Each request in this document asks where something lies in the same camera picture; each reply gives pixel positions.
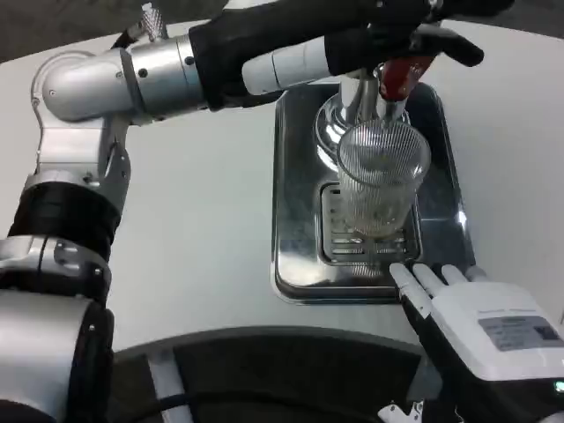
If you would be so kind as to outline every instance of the drip tray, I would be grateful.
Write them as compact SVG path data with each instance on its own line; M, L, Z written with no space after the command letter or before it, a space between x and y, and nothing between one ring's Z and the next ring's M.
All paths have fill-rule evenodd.
M333 264L406 262L416 260L420 252L417 208L404 227L386 238L369 238L345 223L343 198L338 184L327 184L321 191L321 254Z
M346 226L337 167L317 141L315 117L337 92L338 85L306 85L286 92L277 104L272 266L278 293L299 303L397 302L390 263L448 263L461 271L474 265L447 125L434 90L419 84L407 101L412 126L427 139L432 162L403 230L383 240Z

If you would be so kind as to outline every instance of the silver cylinder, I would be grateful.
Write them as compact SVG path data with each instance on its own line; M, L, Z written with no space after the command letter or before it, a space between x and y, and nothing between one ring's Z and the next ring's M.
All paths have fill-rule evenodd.
M145 111L156 119L205 106L187 35L131 50Z
M0 291L0 398L63 421L89 300Z

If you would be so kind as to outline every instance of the label sticker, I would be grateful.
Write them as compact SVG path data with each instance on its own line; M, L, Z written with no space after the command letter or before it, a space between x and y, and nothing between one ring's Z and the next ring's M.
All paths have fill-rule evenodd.
M539 315L491 317L478 322L500 351L564 347L558 332Z

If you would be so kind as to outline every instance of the gray floor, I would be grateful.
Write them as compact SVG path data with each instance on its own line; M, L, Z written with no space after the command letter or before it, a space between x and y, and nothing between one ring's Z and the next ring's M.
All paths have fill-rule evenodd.
M119 33L148 0L0 0L0 62ZM159 0L167 22L210 18L226 0ZM564 38L564 1L516 0L493 25Z

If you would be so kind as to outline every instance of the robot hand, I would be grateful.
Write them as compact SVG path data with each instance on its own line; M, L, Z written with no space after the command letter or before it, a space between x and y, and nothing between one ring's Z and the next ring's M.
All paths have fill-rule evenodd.
M412 271L394 263L390 274L446 396L465 421L564 421L564 340L524 289L483 273L470 282L451 265L437 275L421 263ZM403 412L392 407L381 418L403 421Z

